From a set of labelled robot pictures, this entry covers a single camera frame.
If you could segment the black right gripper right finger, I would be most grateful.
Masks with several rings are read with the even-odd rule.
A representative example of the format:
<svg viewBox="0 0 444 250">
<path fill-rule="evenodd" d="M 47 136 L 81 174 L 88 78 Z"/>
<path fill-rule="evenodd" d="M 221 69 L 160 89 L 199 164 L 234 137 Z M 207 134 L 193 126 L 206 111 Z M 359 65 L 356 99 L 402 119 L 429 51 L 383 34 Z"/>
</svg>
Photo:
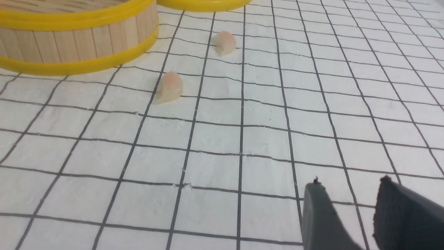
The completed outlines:
<svg viewBox="0 0 444 250">
<path fill-rule="evenodd" d="M 373 228 L 380 250 L 444 248 L 443 207 L 388 176 L 380 180 Z"/>
</svg>

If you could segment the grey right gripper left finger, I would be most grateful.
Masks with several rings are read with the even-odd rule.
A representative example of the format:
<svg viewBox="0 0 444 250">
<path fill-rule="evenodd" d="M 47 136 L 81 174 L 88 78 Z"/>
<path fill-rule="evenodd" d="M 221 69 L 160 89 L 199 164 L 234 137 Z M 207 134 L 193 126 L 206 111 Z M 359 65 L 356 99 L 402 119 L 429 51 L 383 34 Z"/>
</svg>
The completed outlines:
<svg viewBox="0 0 444 250">
<path fill-rule="evenodd" d="M 316 177 L 306 184 L 301 219 L 305 250 L 360 250 L 344 228 L 325 187 Z"/>
</svg>

